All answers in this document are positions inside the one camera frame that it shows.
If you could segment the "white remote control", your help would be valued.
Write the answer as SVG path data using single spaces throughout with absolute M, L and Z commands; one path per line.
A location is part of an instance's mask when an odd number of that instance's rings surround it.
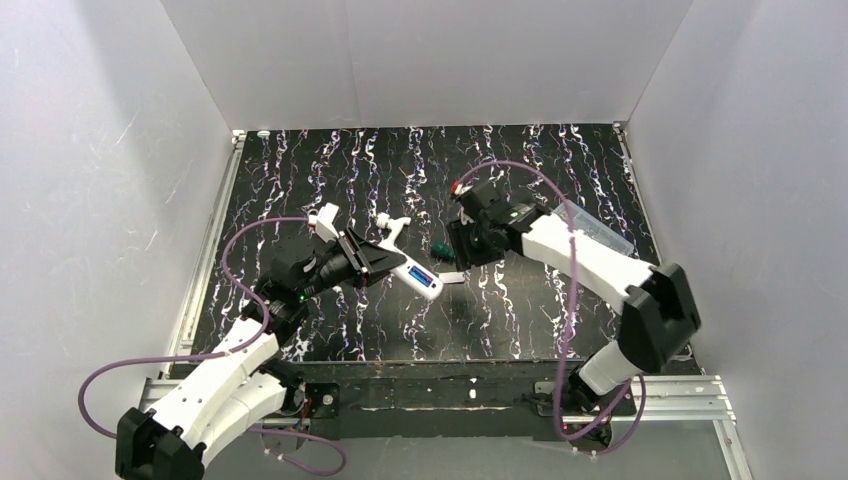
M 433 301 L 441 295 L 444 283 L 436 274 L 409 257 L 396 246 L 390 245 L 387 240 L 381 241 L 378 246 L 404 257 L 404 262 L 400 266 L 393 268 L 391 273 L 414 290 L 419 296 L 424 297 L 428 301 Z

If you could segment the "blue battery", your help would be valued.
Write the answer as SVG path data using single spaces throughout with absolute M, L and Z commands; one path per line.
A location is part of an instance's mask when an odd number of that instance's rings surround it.
M 408 272 L 415 281 L 423 285 L 425 288 L 430 288 L 433 285 L 433 278 L 420 268 L 411 266 Z

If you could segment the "white battery cover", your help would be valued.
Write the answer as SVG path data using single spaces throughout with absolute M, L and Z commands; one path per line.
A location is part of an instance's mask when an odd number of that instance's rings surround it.
M 438 276 L 444 284 L 461 284 L 466 281 L 465 274 L 462 272 L 441 272 Z

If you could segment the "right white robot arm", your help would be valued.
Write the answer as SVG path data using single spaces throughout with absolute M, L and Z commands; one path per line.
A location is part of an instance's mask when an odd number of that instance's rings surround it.
M 489 182 L 457 183 L 460 205 L 448 225 L 461 270 L 504 258 L 512 251 L 557 270 L 611 306 L 620 318 L 615 339 L 569 374 L 566 392 L 593 402 L 640 374 L 656 374 L 700 329 L 701 318 L 684 269 L 654 266 L 571 231 L 566 221 L 537 203 L 511 203 Z

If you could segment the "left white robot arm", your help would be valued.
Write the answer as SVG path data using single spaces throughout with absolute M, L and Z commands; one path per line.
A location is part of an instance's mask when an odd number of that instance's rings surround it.
M 401 266 L 403 254 L 346 229 L 304 260 L 276 255 L 250 303 L 215 349 L 147 410 L 129 409 L 116 432 L 122 479 L 200 479 L 231 442 L 291 398 L 297 376 L 274 362 L 309 313 L 308 301 L 341 283 L 370 286 Z

